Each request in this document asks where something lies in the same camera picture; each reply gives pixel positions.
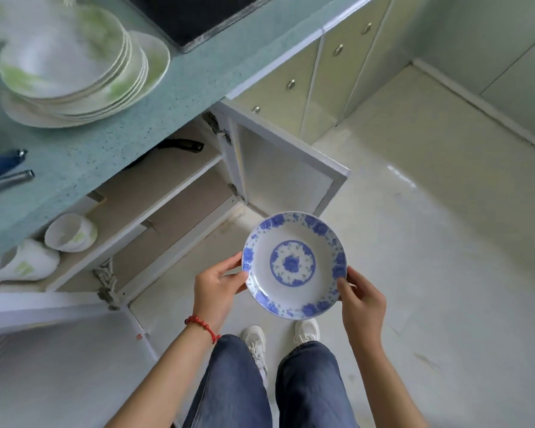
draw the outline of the black stove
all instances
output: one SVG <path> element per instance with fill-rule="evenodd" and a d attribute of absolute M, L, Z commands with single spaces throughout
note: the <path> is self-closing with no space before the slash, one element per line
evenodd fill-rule
<path fill-rule="evenodd" d="M 182 52 L 232 25 L 269 0 L 128 0 Z"/>

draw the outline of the blue jeans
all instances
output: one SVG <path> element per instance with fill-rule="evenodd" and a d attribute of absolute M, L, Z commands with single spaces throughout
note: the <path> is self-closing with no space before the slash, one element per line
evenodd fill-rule
<path fill-rule="evenodd" d="M 259 370 L 234 335 L 218 340 L 183 428 L 272 428 Z M 300 345 L 277 370 L 280 428 L 358 427 L 339 366 L 320 342 Z"/>

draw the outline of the kitchen counter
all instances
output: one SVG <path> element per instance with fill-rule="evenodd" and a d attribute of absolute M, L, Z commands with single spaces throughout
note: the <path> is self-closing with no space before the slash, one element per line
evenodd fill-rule
<path fill-rule="evenodd" d="M 128 29 L 156 34 L 122 0 L 95 0 Z M 29 150 L 36 179 L 0 193 L 0 253 L 98 187 L 357 0 L 272 0 L 187 54 L 171 51 L 159 86 L 134 107 L 70 129 L 10 121 L 0 150 Z"/>

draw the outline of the shoe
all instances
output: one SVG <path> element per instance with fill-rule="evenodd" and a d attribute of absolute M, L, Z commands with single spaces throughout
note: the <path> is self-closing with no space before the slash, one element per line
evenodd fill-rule
<path fill-rule="evenodd" d="M 321 332 L 319 331 L 319 325 L 315 318 L 295 322 L 295 336 L 293 337 L 293 341 L 296 345 L 305 344 L 309 341 L 319 341 L 320 339 Z"/>
<path fill-rule="evenodd" d="M 242 335 L 242 341 L 248 346 L 251 356 L 259 369 L 264 382 L 264 388 L 268 388 L 268 367 L 266 366 L 266 336 L 264 331 L 258 325 L 254 324 L 246 328 Z"/>

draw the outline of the blue and white plate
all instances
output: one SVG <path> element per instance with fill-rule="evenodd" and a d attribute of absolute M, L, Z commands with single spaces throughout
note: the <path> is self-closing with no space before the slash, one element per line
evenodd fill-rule
<path fill-rule="evenodd" d="M 267 218 L 246 240 L 242 269 L 257 302 L 272 314 L 305 320 L 330 309 L 347 276 L 339 237 L 319 218 L 284 212 Z"/>

